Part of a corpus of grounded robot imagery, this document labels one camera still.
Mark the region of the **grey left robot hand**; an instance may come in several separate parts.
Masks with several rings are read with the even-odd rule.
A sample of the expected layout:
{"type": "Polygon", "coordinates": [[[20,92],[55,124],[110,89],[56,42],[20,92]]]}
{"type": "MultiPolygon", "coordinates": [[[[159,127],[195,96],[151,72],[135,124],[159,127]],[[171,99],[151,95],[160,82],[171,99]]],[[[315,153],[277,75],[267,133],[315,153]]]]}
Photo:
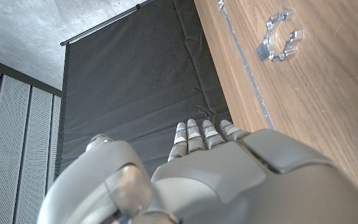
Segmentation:
{"type": "Polygon", "coordinates": [[[179,123],[148,175],[103,134],[47,192],[38,223],[358,223],[358,189],[322,153],[271,129],[179,123]]]}

